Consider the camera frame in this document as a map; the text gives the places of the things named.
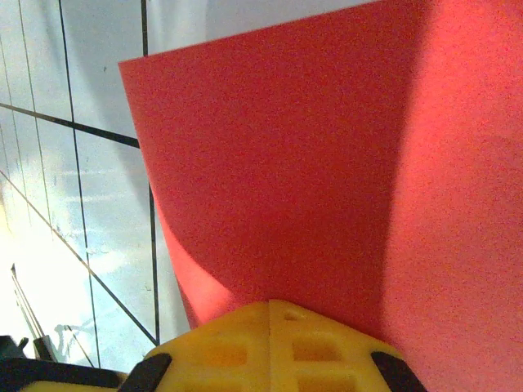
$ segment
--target red foam sheet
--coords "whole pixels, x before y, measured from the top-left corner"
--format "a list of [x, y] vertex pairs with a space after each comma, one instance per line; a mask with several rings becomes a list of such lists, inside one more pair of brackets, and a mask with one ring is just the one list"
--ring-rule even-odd
[[382, 1], [122, 63], [191, 325], [280, 298], [429, 390], [523, 388], [522, 15]]

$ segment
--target black grid line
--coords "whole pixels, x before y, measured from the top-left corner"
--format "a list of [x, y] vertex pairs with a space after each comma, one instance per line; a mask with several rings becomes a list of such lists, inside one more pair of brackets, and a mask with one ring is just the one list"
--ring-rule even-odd
[[40, 211], [20, 192], [20, 190], [16, 187], [15, 184], [11, 182], [11, 180], [6, 176], [6, 174], [0, 170], [0, 174], [5, 177], [7, 181], [11, 184], [13, 189], [27, 202], [28, 206], [30, 206], [34, 212], [40, 217], [40, 219], [43, 220], [43, 222], [49, 226], [49, 228], [52, 230], [53, 234], [64, 243], [64, 245], [74, 254], [76, 259], [87, 269], [89, 272], [89, 275], [92, 276], [106, 291], [107, 294], [116, 302], [119, 307], [123, 310], [123, 312], [136, 324], [138, 328], [144, 333], [144, 335], [147, 336], [147, 338], [153, 343], [156, 344], [156, 339], [147, 331], [147, 329], [143, 326], [142, 323], [131, 313], [131, 311], [121, 302], [119, 298], [116, 297], [116, 295], [111, 291], [110, 288], [107, 287], [107, 285], [100, 279], [100, 277], [91, 269], [91, 267], [87, 264], [87, 262], [69, 245], [67, 240], [62, 237], [62, 235], [52, 227], [51, 223], [49, 223], [46, 218], [40, 213]]
[[[89, 263], [89, 254], [86, 252], [84, 257], [80, 256], [69, 244], [68, 242], [62, 237], [61, 233], [59, 233], [56, 229], [52, 227], [51, 224], [51, 209], [49, 206], [49, 199], [47, 195], [47, 182], [46, 177], [44, 173], [43, 168], [43, 157], [42, 157], [42, 146], [41, 146], [41, 140], [39, 135], [39, 129], [38, 129], [38, 119], [47, 121], [50, 123], [55, 123], [57, 125], [61, 125], [64, 127], [68, 127], [72, 129], [73, 136], [74, 136], [74, 153], [75, 153], [75, 160], [76, 160], [76, 170], [78, 174], [78, 191], [79, 191], [79, 198], [80, 198], [80, 207], [81, 207], [81, 213], [82, 213], [82, 223], [83, 223], [83, 237], [84, 237], [84, 243], [86, 249], [88, 249], [87, 245], [87, 229], [86, 229], [86, 221], [85, 221], [85, 212], [84, 212], [84, 205], [83, 205], [83, 190], [82, 190], [82, 179], [81, 179], [81, 172], [80, 172], [80, 165], [78, 160], [78, 142], [77, 142], [77, 133], [76, 131], [81, 131], [90, 135], [99, 136], [101, 138], [112, 140], [114, 142], [128, 145], [130, 147], [134, 148], [140, 148], [138, 139], [130, 136], [121, 135], [115, 132], [106, 131], [104, 129], [100, 129], [97, 127], [91, 127], [86, 124], [77, 123], [74, 118], [74, 106], [73, 106], [73, 97], [71, 92], [71, 79], [70, 79], [70, 73], [69, 73], [69, 57], [68, 57], [68, 51], [67, 51], [67, 40], [65, 35], [65, 22], [64, 22], [64, 12], [62, 9], [62, 1], [58, 0], [59, 5], [59, 11], [60, 11], [60, 25], [61, 25], [61, 32], [62, 32], [62, 38], [63, 38], [63, 45], [64, 45], [64, 52], [65, 52], [65, 70], [66, 70], [66, 77], [67, 77], [67, 85], [68, 85], [68, 93], [69, 93], [69, 106], [71, 111], [71, 120], [67, 120], [64, 118], [58, 118], [54, 117], [48, 114], [39, 113], [36, 111], [36, 105], [35, 105], [35, 99], [34, 99], [34, 89], [33, 89], [33, 80], [31, 77], [31, 70], [30, 70], [30, 64], [29, 64], [29, 54], [27, 51], [27, 43], [26, 43], [26, 37], [25, 37], [25, 28], [24, 28], [24, 18], [23, 18], [23, 12], [22, 12], [22, 6], [20, 3], [20, 0], [18, 0], [18, 8], [20, 13], [20, 23], [21, 23], [21, 29], [22, 29], [22, 37], [23, 37], [23, 43], [24, 43], [24, 49], [25, 49], [25, 59], [27, 64], [27, 70], [28, 70], [28, 76], [29, 76], [29, 87], [31, 91], [31, 100], [32, 100], [32, 109], [24, 109], [21, 107], [17, 107], [13, 105], [13, 101], [11, 98], [11, 88], [9, 84], [9, 78], [8, 78], [8, 72], [7, 72], [7, 64], [6, 64], [6, 57], [2, 46], [2, 39], [0, 37], [0, 47], [2, 48], [2, 61], [5, 68], [5, 78], [7, 81], [7, 90], [9, 93], [9, 103], [3, 103], [0, 102], [0, 107], [4, 109], [8, 109], [11, 111], [15, 136], [16, 136], [16, 147], [18, 149], [18, 159], [20, 160], [20, 173], [22, 176], [22, 184], [23, 189], [19, 189], [12, 181], [11, 181], [11, 172], [9, 168], [9, 161], [7, 159], [7, 147], [5, 146], [4, 137], [3, 137], [3, 131], [0, 128], [0, 133], [2, 134], [2, 146], [4, 150], [4, 154], [6, 157], [6, 169], [7, 169], [7, 175], [0, 170], [0, 174], [2, 174], [7, 181], [11, 184], [12, 188], [25, 200], [27, 204], [27, 211], [29, 216], [29, 222], [31, 222], [31, 214], [30, 209], [32, 208], [36, 214], [39, 216], [40, 219], [42, 219], [49, 229], [51, 230], [53, 236], [57, 237], [77, 258], [80, 263], [87, 269], [88, 272], [88, 278], [89, 278], [89, 288], [90, 288], [90, 294], [91, 294], [91, 307], [92, 307], [92, 316], [93, 316], [93, 323], [94, 323], [94, 329], [95, 329], [95, 338], [96, 338], [96, 356], [98, 360], [98, 367], [101, 366], [101, 357], [100, 357], [100, 348], [99, 348], [99, 339], [98, 339], [98, 330], [97, 330], [97, 324], [96, 324], [96, 311], [95, 311], [95, 304], [94, 304], [94, 297], [93, 297], [93, 283], [92, 280], [95, 279], [103, 288], [104, 290], [110, 295], [110, 297], [117, 303], [117, 305], [122, 309], [122, 311], [138, 326], [138, 328], [147, 336], [147, 338], [154, 344], [159, 345], [160, 343], [160, 323], [159, 323], [159, 285], [158, 285], [158, 266], [157, 266], [157, 247], [156, 247], [156, 226], [155, 226], [155, 207], [154, 207], [154, 197], [151, 191], [151, 188], [149, 186], [149, 198], [150, 198], [150, 225], [151, 225], [151, 264], [153, 269], [153, 287], [154, 287], [154, 336], [151, 335], [151, 333], [143, 326], [143, 324], [131, 313], [131, 311], [121, 302], [119, 298], [116, 297], [116, 295], [107, 287], [107, 285], [96, 275], [96, 273], [91, 269], [90, 263]], [[148, 55], [148, 35], [147, 35], [147, 2], [146, 0], [141, 0], [141, 22], [142, 22], [142, 48], [143, 48], [143, 56]], [[16, 122], [15, 122], [15, 112], [29, 115], [30, 117], [34, 118], [35, 121], [35, 127], [37, 132], [37, 139], [38, 139], [38, 149], [40, 154], [40, 162], [42, 164], [42, 177], [44, 181], [44, 190], [46, 195], [46, 203], [47, 203], [47, 218], [43, 216], [43, 214], [29, 201], [26, 194], [26, 184], [25, 184], [25, 174], [23, 171], [23, 165], [22, 165], [22, 159], [21, 159], [21, 153], [20, 153], [20, 143], [18, 139], [18, 132], [16, 130]], [[82, 352], [85, 354], [87, 360], [89, 363], [93, 366], [93, 363], [89, 356], [86, 354], [85, 350], [83, 349], [82, 345], [80, 345], [78, 339], [74, 335], [74, 339], [78, 342], [78, 345], [80, 346]]]
[[[20, 25], [22, 26], [22, 38], [24, 39], [25, 63], [27, 64], [27, 75], [29, 77], [29, 89], [31, 90], [31, 102], [33, 103], [33, 110], [36, 111], [36, 106], [34, 105], [33, 80], [31, 78], [31, 68], [29, 67], [29, 55], [27, 53], [27, 43], [25, 41], [24, 18], [22, 17], [22, 6], [20, 5], [20, 0], [18, 0], [18, 11], [20, 13]], [[51, 213], [49, 211], [49, 197], [47, 196], [46, 176], [43, 171], [42, 143], [40, 143], [40, 132], [38, 131], [38, 121], [37, 121], [36, 117], [34, 118], [34, 126], [36, 129], [36, 137], [38, 140], [38, 152], [40, 154], [40, 166], [42, 167], [42, 180], [43, 180], [43, 190], [46, 195], [47, 217], [49, 218], [49, 221], [51, 221]]]
[[[141, 0], [141, 45], [143, 55], [149, 55], [149, 43], [147, 38], [147, 0]], [[150, 210], [150, 247], [153, 267], [153, 295], [154, 295], [154, 334], [156, 345], [160, 344], [160, 313], [158, 299], [158, 259], [156, 253], [156, 224], [154, 218], [154, 198], [149, 185], [149, 210]]]
[[[58, 7], [60, 9], [60, 24], [62, 28], [62, 38], [64, 40], [64, 55], [65, 55], [65, 74], [67, 76], [67, 89], [69, 93], [69, 107], [71, 109], [71, 120], [74, 124], [74, 109], [73, 109], [73, 95], [71, 93], [71, 79], [69, 74], [69, 57], [67, 55], [67, 40], [65, 39], [65, 25], [64, 25], [64, 13], [62, 11], [62, 1], [58, 0]], [[78, 194], [80, 196], [80, 211], [82, 213], [82, 227], [83, 227], [83, 241], [85, 244], [86, 252], [85, 257], [87, 260], [87, 265], [89, 265], [89, 253], [87, 252], [87, 230], [85, 226], [85, 210], [83, 208], [83, 194], [82, 194], [82, 179], [80, 176], [80, 162], [78, 160], [78, 142], [76, 138], [76, 127], [73, 127], [73, 141], [74, 141], [74, 158], [76, 160], [76, 174], [78, 178]], [[96, 324], [96, 311], [95, 311], [95, 300], [92, 295], [92, 276], [89, 272], [89, 293], [91, 294], [91, 309], [92, 309], [92, 321], [95, 328], [95, 342], [96, 342], [96, 358], [98, 359], [98, 367], [101, 368], [100, 361], [100, 344], [98, 340], [98, 325]]]
[[153, 192], [149, 187], [149, 209], [150, 209], [150, 241], [151, 254], [153, 259], [153, 291], [154, 291], [154, 333], [156, 335], [156, 345], [160, 344], [160, 313], [158, 299], [158, 259], [156, 256], [156, 224], [154, 218], [154, 198]]
[[138, 139], [136, 137], [130, 137], [125, 135], [120, 135], [116, 132], [106, 131], [100, 128], [91, 127], [90, 125], [80, 124], [75, 121], [65, 120], [63, 118], [53, 117], [48, 114], [43, 114], [39, 112], [35, 112], [33, 110], [27, 110], [23, 108], [18, 108], [13, 105], [8, 105], [0, 102], [0, 106], [6, 109], [13, 110], [18, 113], [28, 114], [29, 116], [33, 116], [35, 118], [39, 118], [41, 120], [48, 121], [50, 123], [55, 123], [58, 125], [62, 125], [64, 127], [73, 128], [77, 131], [82, 131], [85, 133], [88, 133], [90, 135], [103, 137], [104, 139], [116, 141], [117, 143], [121, 143], [123, 145], [128, 145], [130, 147], [135, 147], [137, 149], [140, 148], [138, 145]]
[[[4, 68], [4, 72], [6, 73], [7, 94], [9, 95], [9, 103], [12, 105], [13, 99], [11, 98], [11, 87], [9, 85], [9, 77], [7, 76], [6, 55], [5, 55], [4, 51], [3, 51], [3, 43], [2, 43], [2, 35], [1, 34], [0, 34], [0, 50], [2, 50], [3, 68]], [[13, 128], [15, 130], [16, 149], [18, 150], [18, 159], [20, 161], [20, 173], [22, 175], [22, 184], [24, 186], [24, 195], [26, 195], [27, 193], [26, 193], [26, 189], [25, 189], [24, 167], [22, 165], [22, 156], [20, 154], [20, 143], [18, 142], [18, 132], [16, 131], [15, 112], [11, 111], [11, 116], [13, 118]], [[27, 215], [29, 217], [29, 223], [30, 223], [31, 222], [31, 214], [29, 213], [29, 207], [27, 207]]]

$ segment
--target red board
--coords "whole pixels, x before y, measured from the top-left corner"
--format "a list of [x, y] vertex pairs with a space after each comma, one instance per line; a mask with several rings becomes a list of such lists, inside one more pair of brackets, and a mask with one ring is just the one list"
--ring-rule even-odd
[[394, 0], [122, 63], [191, 325], [279, 298], [429, 390], [523, 390], [521, 37], [516, 1]]

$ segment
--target white tile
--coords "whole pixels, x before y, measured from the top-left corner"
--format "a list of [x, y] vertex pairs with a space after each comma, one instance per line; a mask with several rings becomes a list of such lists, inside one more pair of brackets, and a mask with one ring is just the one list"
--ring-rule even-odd
[[154, 345], [94, 279], [92, 296], [101, 367], [130, 372]]
[[71, 119], [65, 52], [56, 0], [21, 0], [34, 105], [39, 113]]
[[24, 179], [12, 110], [0, 108], [0, 127], [2, 127], [3, 142], [6, 148], [9, 179], [21, 192], [24, 192]]
[[14, 106], [33, 109], [18, 0], [0, 2], [0, 37]]
[[206, 41], [208, 0], [160, 0], [147, 3], [149, 53]]
[[147, 2], [150, 54], [353, 7], [369, 0]]
[[51, 225], [86, 260], [73, 129], [38, 120], [38, 130]]
[[34, 117], [14, 112], [18, 145], [25, 180], [25, 196], [48, 219], [46, 186]]
[[31, 232], [31, 222], [29, 220], [29, 206], [25, 199], [11, 187], [13, 205], [12, 210], [7, 211], [7, 219], [9, 220], [9, 227], [14, 235], [21, 237], [26, 236]]
[[139, 149], [79, 132], [92, 270], [154, 334], [149, 188]]
[[188, 332], [190, 328], [158, 214], [155, 215], [154, 222], [156, 227], [160, 343], [164, 343]]
[[62, 2], [74, 118], [135, 136], [118, 62], [139, 57], [141, 2]]
[[15, 261], [18, 281], [58, 359], [78, 364], [86, 361], [78, 351], [70, 352], [69, 326], [97, 364], [87, 268], [58, 238], [51, 237], [47, 224], [34, 210], [30, 215], [31, 230], [16, 235], [20, 243]]
[[[6, 198], [12, 198], [7, 187], [8, 183], [4, 176], [0, 175], [0, 335], [10, 335], [13, 341], [18, 343], [22, 338], [32, 338], [31, 329], [27, 325], [22, 314], [14, 291], [14, 283], [11, 278], [11, 267], [16, 257], [16, 249], [13, 247], [13, 237], [7, 225], [5, 216]], [[32, 347], [24, 349], [24, 354], [34, 358]]]

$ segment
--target black rubber piece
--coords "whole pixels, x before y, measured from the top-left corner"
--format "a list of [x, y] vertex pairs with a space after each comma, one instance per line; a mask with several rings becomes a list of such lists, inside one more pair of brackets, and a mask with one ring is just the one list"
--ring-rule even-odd
[[29, 343], [29, 338], [27, 338], [27, 337], [22, 337], [22, 340], [21, 340], [20, 343], [18, 344], [18, 348], [19, 348], [20, 350], [23, 350], [23, 349], [27, 346], [28, 343]]
[[120, 384], [118, 375], [110, 370], [37, 359], [0, 360], [0, 390], [2, 392], [18, 392], [35, 381], [54, 381], [105, 388], [118, 388]]
[[16, 345], [10, 336], [0, 336], [0, 359], [25, 358], [24, 351], [22, 351], [23, 348], [20, 345]]
[[374, 351], [370, 356], [391, 392], [427, 392], [404, 360], [381, 351]]
[[34, 355], [36, 359], [48, 362], [56, 362], [55, 356], [52, 353], [49, 343], [49, 335], [39, 337], [33, 341]]
[[156, 354], [141, 361], [132, 369], [118, 391], [154, 392], [171, 361], [169, 354]]

